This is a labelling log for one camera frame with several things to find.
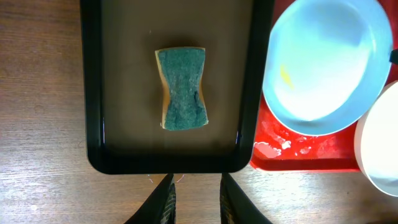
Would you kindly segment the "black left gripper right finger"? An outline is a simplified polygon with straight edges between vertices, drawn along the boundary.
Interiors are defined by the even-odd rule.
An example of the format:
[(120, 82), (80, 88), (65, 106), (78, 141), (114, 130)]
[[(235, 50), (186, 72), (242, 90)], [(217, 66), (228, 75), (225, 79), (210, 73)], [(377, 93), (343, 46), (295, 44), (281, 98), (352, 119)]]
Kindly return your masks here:
[(272, 224), (229, 173), (221, 176), (220, 217), (221, 224)]

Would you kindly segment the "light blue plate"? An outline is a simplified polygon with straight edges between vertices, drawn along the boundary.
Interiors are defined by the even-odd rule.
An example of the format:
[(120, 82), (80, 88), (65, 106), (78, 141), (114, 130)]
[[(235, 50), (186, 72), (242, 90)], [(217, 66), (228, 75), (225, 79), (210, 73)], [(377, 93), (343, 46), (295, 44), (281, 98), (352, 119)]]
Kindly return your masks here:
[(392, 51), (392, 28), (377, 0), (295, 1), (271, 30), (264, 98), (296, 133), (336, 133), (376, 101)]

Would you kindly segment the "white plate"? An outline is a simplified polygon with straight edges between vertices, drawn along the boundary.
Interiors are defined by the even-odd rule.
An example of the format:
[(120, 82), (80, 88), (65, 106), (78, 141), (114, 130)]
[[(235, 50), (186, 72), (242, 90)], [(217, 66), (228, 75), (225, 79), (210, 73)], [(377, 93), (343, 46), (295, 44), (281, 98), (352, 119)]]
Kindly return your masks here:
[(397, 196), (397, 82), (384, 87), (357, 123), (354, 154), (360, 171), (381, 192)]

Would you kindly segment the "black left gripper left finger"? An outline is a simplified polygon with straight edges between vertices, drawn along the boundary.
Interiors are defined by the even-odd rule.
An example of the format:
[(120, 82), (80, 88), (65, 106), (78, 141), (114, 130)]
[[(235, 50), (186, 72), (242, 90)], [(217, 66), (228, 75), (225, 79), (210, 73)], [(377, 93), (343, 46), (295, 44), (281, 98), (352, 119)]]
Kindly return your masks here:
[(176, 191), (173, 174), (167, 174), (125, 224), (175, 224)]

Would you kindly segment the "green and yellow sponge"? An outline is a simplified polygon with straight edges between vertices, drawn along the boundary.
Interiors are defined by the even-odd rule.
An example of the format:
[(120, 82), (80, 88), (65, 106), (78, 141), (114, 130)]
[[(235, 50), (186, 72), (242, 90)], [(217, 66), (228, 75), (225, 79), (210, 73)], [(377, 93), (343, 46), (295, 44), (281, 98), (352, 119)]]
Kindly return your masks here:
[(203, 47), (171, 47), (155, 51), (163, 89), (163, 129), (183, 131), (208, 124), (201, 88), (205, 57)]

